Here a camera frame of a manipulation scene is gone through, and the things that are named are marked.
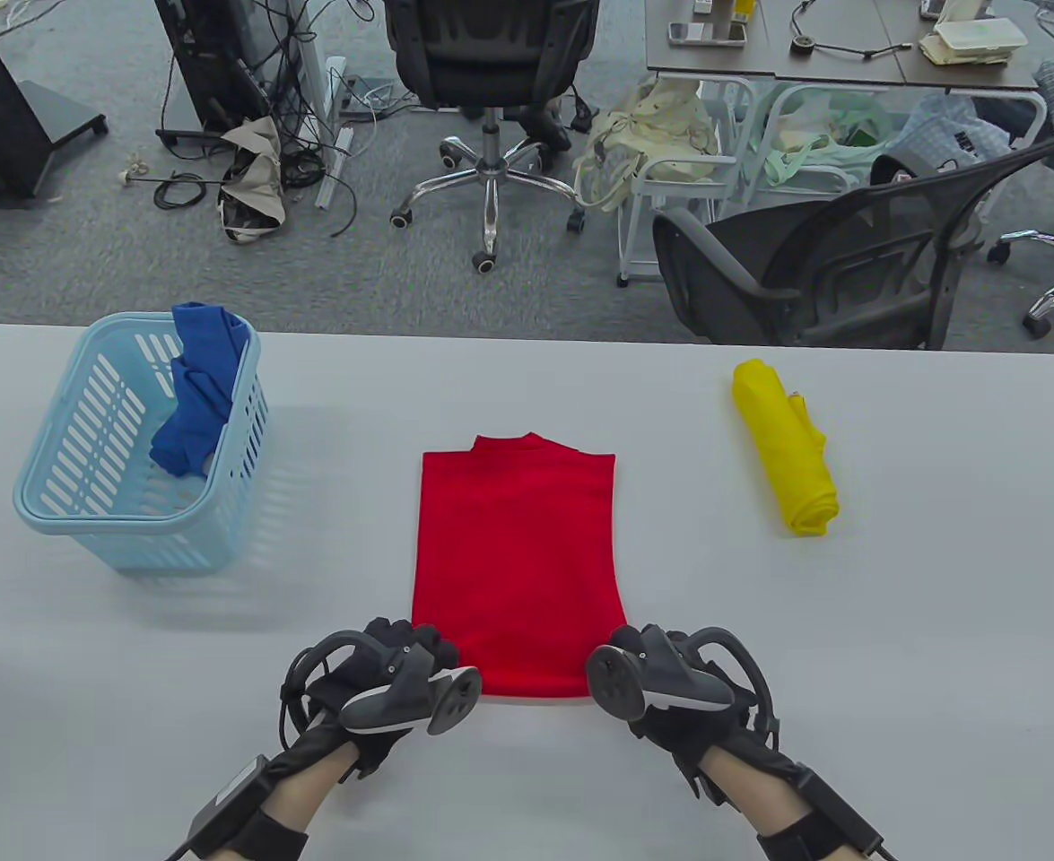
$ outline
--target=chair base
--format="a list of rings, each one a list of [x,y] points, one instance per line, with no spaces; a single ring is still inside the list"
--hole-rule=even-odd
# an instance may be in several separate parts
[[[990,262],[1006,262],[1009,259],[1010,246],[1013,242],[1033,241],[1054,248],[1054,234],[1040,233],[1039,231],[1017,231],[1016,233],[1003,234],[997,244],[990,249]],[[1036,302],[1032,305],[1026,316],[1021,319],[1021,325],[1030,333],[1033,340],[1042,339],[1052,331],[1052,322],[1047,319],[1054,311],[1054,287],[1049,288]]]
[[[404,198],[403,203],[391,212],[391,226],[408,227],[412,221],[412,206],[421,197],[442,190],[453,189],[455,185],[480,183],[485,188],[483,198],[483,250],[473,255],[472,266],[479,274],[487,274],[494,269],[499,243],[499,184],[524,184],[530,189],[543,190],[566,198],[573,204],[570,217],[567,218],[567,230],[571,233],[582,233],[585,224],[585,213],[575,201],[575,190],[551,177],[538,173],[527,173],[515,170],[515,164],[534,157],[540,164],[547,168],[552,160],[552,153],[545,144],[535,140],[524,140],[515,143],[506,153],[499,144],[499,121],[494,107],[486,107],[483,112],[483,153],[476,153],[467,146],[456,136],[445,138],[440,142],[440,157],[452,173],[427,179],[416,184],[411,193]],[[461,164],[472,167],[455,170]]]

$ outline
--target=floor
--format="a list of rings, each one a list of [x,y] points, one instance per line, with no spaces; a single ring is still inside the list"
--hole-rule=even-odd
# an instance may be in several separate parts
[[[999,0],[998,8],[1019,17],[1033,7]],[[380,18],[382,11],[375,23],[364,23],[335,3],[316,27],[327,53],[349,57],[351,73],[393,75]],[[661,285],[613,285],[612,220],[592,217],[573,238],[564,232],[568,209],[558,197],[507,190],[499,266],[486,276],[469,263],[480,244],[479,185],[419,207],[411,230],[391,229],[392,207],[440,172],[435,140],[476,133],[456,115],[407,112],[379,123],[370,148],[344,170],[357,192],[358,217],[341,237],[329,234],[350,213],[347,193],[333,212],[320,213],[309,192],[290,206],[284,230],[237,247],[223,237],[212,197],[164,213],[150,189],[117,183],[133,153],[154,176],[173,169],[218,176],[225,168],[223,157],[213,165],[172,159],[154,136],[170,53],[152,3],[67,0],[0,46],[18,78],[99,107],[112,126],[108,138],[63,154],[41,200],[0,209],[0,321],[89,324],[113,311],[194,298],[227,304],[257,328],[280,331],[689,340]],[[1052,42],[1040,50],[1054,55]],[[610,104],[644,71],[642,0],[604,0],[581,93]],[[369,135],[359,133],[354,148]],[[1045,168],[1027,170],[1012,185],[991,230],[1023,226],[1054,230],[1054,173]],[[1018,325],[1038,285],[1051,279],[1054,253],[1039,248],[1019,250],[1003,269],[973,263],[949,348],[1054,352],[1054,333],[1034,344]]]

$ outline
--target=plastic laundry basket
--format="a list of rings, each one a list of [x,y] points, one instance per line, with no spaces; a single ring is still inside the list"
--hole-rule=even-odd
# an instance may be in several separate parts
[[[71,534],[122,571],[209,571],[243,546],[252,480],[268,428],[256,377],[259,335],[239,359],[232,416],[208,480],[174,477],[149,456],[175,410],[171,360],[183,351],[171,313],[117,313],[76,346],[14,502],[45,534]]]

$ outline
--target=beige bag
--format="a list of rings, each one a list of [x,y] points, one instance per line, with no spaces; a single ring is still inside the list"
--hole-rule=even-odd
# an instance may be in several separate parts
[[[714,122],[698,98],[699,81],[647,79],[616,110],[600,114],[587,151],[575,159],[579,204],[609,213],[629,197],[629,181],[650,161],[649,179],[695,183],[714,172],[713,164],[663,160],[675,156],[720,155]]]
[[[280,198],[280,135],[271,117],[249,120],[222,135],[236,157],[223,175],[215,210],[233,242],[255,242],[288,219]]]

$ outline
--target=hand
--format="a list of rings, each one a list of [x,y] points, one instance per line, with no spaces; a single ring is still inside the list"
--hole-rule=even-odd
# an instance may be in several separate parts
[[[374,637],[384,647],[399,648],[410,647],[418,644],[427,649],[435,660],[433,671],[441,669],[453,669],[458,665],[458,649],[429,624],[423,624],[418,628],[412,628],[407,620],[396,620],[391,623],[383,617],[375,619],[364,629],[367,635]],[[405,735],[411,732],[409,729],[396,730],[394,732],[380,732],[375,735],[353,735],[344,729],[338,723],[339,710],[350,701],[352,697],[367,691],[367,689],[379,688],[391,684],[391,677],[387,673],[386,665],[379,663],[379,659],[374,652],[368,652],[363,648],[355,648],[351,657],[343,661],[318,678],[308,686],[308,697],[310,698],[308,717],[315,720],[320,717],[317,725],[311,726],[305,735],[300,736],[300,741],[308,736],[315,736],[315,741],[334,751],[347,742],[354,742],[358,747],[358,759],[351,767],[343,780],[353,770],[358,770],[358,778],[367,778],[368,775],[378,770],[379,764],[387,759],[391,747]]]
[[[686,640],[686,634],[682,631],[667,631],[666,637],[676,645]],[[613,632],[610,645],[623,648],[635,655],[642,654],[645,648],[642,645],[642,635],[637,628],[629,625]],[[714,661],[702,661],[696,654],[691,655],[689,649],[685,648],[682,649],[682,657],[691,669],[710,673],[730,686],[735,693],[735,702],[730,708],[720,712],[702,712],[691,708],[651,706],[638,721],[628,723],[629,730],[635,738],[648,738],[662,749],[669,751],[696,796],[699,795],[700,781],[707,797],[716,804],[723,804],[726,797],[702,771],[700,763],[710,747],[719,745],[733,731],[744,729],[748,725],[749,709],[757,705],[757,697],[753,691],[735,684]]]

